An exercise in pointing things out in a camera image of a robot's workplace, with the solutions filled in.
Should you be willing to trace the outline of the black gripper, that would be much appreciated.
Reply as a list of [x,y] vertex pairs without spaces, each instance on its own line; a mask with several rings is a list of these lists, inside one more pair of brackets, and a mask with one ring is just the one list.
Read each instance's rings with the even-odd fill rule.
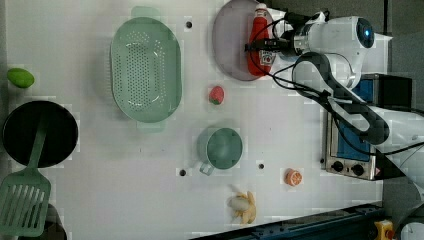
[[280,37],[272,39],[254,40],[245,45],[246,48],[266,48],[273,52],[282,55],[285,58],[297,57],[298,53],[294,47],[295,31],[285,31]]

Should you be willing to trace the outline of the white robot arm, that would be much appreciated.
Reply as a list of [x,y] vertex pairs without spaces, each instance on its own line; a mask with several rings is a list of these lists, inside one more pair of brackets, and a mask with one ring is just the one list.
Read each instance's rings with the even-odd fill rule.
[[273,79],[283,88],[297,91],[325,108],[360,139],[384,154],[423,191],[423,114],[418,110],[370,105],[352,89],[359,83],[364,58],[374,44],[370,23],[351,16],[333,20],[308,20],[290,37],[270,38],[275,22],[256,24],[249,42],[249,70],[268,75],[270,52],[290,49],[298,57],[290,66],[292,79]]

